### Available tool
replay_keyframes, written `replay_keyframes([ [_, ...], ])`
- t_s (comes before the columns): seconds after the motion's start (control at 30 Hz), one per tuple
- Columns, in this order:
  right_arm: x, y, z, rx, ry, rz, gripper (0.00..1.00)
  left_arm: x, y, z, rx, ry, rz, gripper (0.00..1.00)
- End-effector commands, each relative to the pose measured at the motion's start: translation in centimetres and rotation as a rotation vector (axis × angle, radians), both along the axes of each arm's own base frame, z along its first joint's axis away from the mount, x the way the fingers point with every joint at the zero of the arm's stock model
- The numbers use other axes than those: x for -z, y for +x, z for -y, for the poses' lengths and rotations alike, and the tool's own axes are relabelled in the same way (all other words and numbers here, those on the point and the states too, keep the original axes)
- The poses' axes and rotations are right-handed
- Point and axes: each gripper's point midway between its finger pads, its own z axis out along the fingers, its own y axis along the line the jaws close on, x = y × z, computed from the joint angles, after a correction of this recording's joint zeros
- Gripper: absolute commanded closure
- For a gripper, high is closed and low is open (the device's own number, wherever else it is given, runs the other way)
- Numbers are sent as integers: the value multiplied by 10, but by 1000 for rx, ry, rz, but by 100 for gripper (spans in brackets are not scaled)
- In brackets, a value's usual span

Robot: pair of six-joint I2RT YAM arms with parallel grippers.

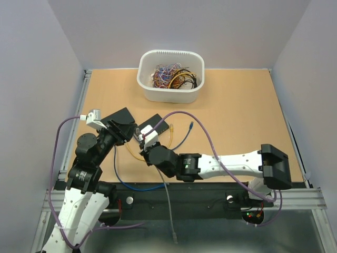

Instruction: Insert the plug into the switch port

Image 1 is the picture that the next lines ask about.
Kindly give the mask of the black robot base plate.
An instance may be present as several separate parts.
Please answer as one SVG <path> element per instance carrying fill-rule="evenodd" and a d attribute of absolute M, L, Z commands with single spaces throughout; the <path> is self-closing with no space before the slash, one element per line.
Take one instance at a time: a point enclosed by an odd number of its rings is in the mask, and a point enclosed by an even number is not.
<path fill-rule="evenodd" d="M 242 219 L 242 211 L 273 207 L 272 203 L 249 198 L 234 182 L 170 183 L 167 188 L 136 191 L 116 184 L 116 200 L 99 221 L 115 225 L 120 221 Z"/>

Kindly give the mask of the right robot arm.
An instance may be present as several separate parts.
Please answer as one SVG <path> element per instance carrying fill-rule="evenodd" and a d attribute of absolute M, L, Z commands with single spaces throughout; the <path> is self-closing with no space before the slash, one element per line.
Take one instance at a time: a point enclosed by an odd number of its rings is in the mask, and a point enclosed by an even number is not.
<path fill-rule="evenodd" d="M 199 153 L 177 154 L 159 142 L 143 148 L 140 155 L 148 166 L 155 166 L 168 178 L 183 182 L 194 182 L 213 177 L 253 177 L 245 189 L 242 199 L 253 206 L 260 200 L 268 201 L 272 190 L 292 188 L 288 155 L 271 144 L 262 144 L 256 151 L 235 155 L 207 155 Z"/>

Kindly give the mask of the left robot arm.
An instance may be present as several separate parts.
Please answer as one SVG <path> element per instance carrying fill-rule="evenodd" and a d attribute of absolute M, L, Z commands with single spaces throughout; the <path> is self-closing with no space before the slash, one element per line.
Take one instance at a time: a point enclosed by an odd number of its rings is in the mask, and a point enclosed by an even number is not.
<path fill-rule="evenodd" d="M 86 124 L 97 133 L 77 139 L 60 212 L 55 212 L 51 200 L 48 202 L 55 225 L 42 252 L 82 252 L 103 210 L 117 203 L 116 187 L 100 180 L 100 165 L 114 147 L 131 140 L 136 123 L 132 118 L 108 116 L 87 119 Z"/>

